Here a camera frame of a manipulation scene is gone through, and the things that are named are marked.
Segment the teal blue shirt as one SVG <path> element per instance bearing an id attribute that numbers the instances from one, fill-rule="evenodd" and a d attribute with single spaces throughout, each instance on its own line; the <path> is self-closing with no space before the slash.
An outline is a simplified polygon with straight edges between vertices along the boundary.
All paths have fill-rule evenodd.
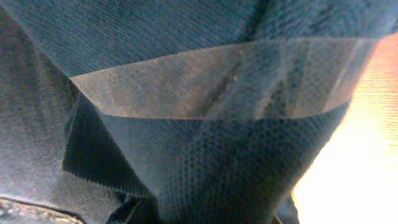
<path id="1" fill-rule="evenodd" d="M 87 223 L 269 223 L 397 2 L 1 1 L 1 195 Z"/>

